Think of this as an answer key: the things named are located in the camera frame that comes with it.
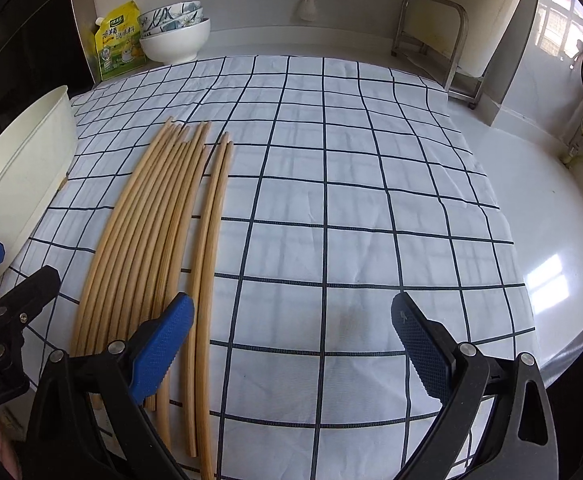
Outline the large cream oval basin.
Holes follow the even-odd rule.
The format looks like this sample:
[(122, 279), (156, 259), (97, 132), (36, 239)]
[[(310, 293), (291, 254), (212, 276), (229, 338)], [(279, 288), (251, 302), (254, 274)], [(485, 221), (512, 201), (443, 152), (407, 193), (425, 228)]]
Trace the large cream oval basin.
[(37, 99), (0, 134), (0, 276), (63, 185), (77, 143), (66, 86)]

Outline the yellow detergent refill pouch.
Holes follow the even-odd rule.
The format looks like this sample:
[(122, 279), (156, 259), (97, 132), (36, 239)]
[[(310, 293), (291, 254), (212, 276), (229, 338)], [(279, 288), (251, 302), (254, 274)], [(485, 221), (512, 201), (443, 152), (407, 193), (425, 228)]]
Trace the yellow detergent refill pouch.
[(141, 47), (140, 9), (133, 0), (110, 11), (95, 34), (101, 80), (130, 72), (146, 63)]

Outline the white checkered cloth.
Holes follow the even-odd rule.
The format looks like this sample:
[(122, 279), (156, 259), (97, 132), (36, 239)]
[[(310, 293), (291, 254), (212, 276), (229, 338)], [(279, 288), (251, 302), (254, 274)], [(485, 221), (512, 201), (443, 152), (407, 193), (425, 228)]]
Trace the white checkered cloth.
[(212, 471), (224, 479), (390, 479), (440, 405), (391, 324), (408, 292), (488, 356), (536, 352), (512, 233), (433, 81), (337, 58), (227, 56), (75, 96), (67, 183), (0, 277), (49, 264), (62, 288), (24, 367), (68, 348), (109, 214), (167, 119), (234, 144), (214, 278)]

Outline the white ceramic bowl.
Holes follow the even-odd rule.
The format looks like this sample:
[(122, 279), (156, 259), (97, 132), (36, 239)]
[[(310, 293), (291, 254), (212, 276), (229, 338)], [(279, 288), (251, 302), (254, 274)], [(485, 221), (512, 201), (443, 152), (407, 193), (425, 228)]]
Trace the white ceramic bowl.
[(180, 64), (194, 61), (209, 39), (210, 18), (188, 27), (159, 32), (140, 39), (141, 47), (150, 61)]

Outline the blue patterned bowl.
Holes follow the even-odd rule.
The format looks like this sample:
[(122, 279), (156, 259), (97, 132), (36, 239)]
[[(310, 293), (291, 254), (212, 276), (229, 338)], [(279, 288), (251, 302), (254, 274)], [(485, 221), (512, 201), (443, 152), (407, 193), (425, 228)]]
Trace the blue patterned bowl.
[(204, 8), (199, 1), (186, 1), (161, 6), (140, 15), (141, 37), (171, 32), (203, 21)]

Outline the metal rack frame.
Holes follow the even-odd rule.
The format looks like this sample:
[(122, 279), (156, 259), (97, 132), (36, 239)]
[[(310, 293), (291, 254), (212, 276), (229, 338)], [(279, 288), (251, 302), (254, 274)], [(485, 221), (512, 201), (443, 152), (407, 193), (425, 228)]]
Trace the metal rack frame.
[(469, 16), (452, 0), (402, 0), (390, 54), (419, 68), (448, 93), (474, 110), (485, 76), (461, 67), (469, 33)]

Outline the white wall pipe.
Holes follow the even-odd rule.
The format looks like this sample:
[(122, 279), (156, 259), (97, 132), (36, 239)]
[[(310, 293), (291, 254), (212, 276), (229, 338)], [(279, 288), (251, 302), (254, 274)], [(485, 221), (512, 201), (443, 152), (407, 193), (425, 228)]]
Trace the white wall pipe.
[(301, 21), (307, 23), (315, 22), (317, 18), (315, 0), (299, 0), (297, 6), (297, 16)]

